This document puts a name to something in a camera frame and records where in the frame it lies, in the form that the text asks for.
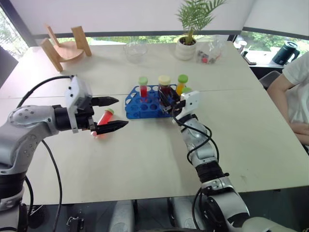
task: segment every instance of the white table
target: white table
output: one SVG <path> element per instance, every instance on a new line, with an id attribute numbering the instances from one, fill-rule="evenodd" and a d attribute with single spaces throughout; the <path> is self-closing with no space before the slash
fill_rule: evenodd
<path id="1" fill-rule="evenodd" d="M 112 106 L 125 120 L 125 96 Z M 20 99 L 0 99 L 0 124 Z M 30 98 L 26 104 L 65 104 L 63 97 Z M 98 120 L 104 108 L 96 108 Z M 220 165 L 237 191 L 309 184 L 309 159 L 263 89 L 201 92 L 199 120 L 213 131 Z M 171 118 L 130 120 L 124 128 L 94 139 L 88 131 L 49 137 L 63 184 L 63 203 L 194 195 L 200 186 L 186 160 L 186 147 Z M 56 173 L 39 145 L 27 172 L 35 204 L 56 204 Z M 28 202 L 28 191 L 24 201 Z"/>
<path id="2" fill-rule="evenodd" d="M 133 64 L 127 61 L 123 45 L 90 46 L 91 57 L 63 63 L 62 73 L 56 71 L 40 47 L 31 47 L 0 89 L 0 98 L 22 98 L 39 82 L 67 74 L 87 80 L 94 95 L 128 94 L 140 76 L 147 76 L 149 85 L 157 85 L 162 74 L 171 76 L 173 83 L 177 83 L 179 74 L 186 74 L 188 86 L 199 91 L 262 88 L 231 42 L 212 65 L 177 60 L 174 47 L 175 44 L 149 44 L 144 62 Z M 53 81 L 36 90 L 32 97 L 64 96 L 68 84 L 69 80 Z"/>

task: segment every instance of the yellow cap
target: yellow cap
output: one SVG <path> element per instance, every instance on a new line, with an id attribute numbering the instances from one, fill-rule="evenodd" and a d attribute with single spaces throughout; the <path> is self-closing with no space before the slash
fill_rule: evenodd
<path id="1" fill-rule="evenodd" d="M 159 84 L 163 86 L 168 86 L 170 84 L 170 77 L 167 75 L 159 76 Z"/>

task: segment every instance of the person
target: person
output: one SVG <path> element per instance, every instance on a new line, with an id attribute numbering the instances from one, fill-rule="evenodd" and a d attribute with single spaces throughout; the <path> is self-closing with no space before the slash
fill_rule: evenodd
<path id="1" fill-rule="evenodd" d="M 267 92 L 309 154 L 309 52 L 286 65 Z"/>

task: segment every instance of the test tube rack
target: test tube rack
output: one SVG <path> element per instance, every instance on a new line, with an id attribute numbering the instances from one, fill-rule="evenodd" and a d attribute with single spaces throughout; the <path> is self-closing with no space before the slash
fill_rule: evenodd
<path id="1" fill-rule="evenodd" d="M 125 101 L 126 117 L 128 119 L 171 117 L 160 108 L 158 86 L 147 86 L 147 97 L 140 96 L 140 87 L 135 86 Z"/>

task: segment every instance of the black kettle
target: black kettle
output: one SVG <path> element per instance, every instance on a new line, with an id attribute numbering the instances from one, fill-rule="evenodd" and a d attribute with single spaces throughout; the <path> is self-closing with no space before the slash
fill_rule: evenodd
<path id="1" fill-rule="evenodd" d="M 277 54 L 274 56 L 272 61 L 281 65 L 286 64 L 292 54 L 294 54 L 292 61 L 295 60 L 299 55 L 297 48 L 298 46 L 296 43 L 286 41 L 279 52 L 277 52 Z"/>

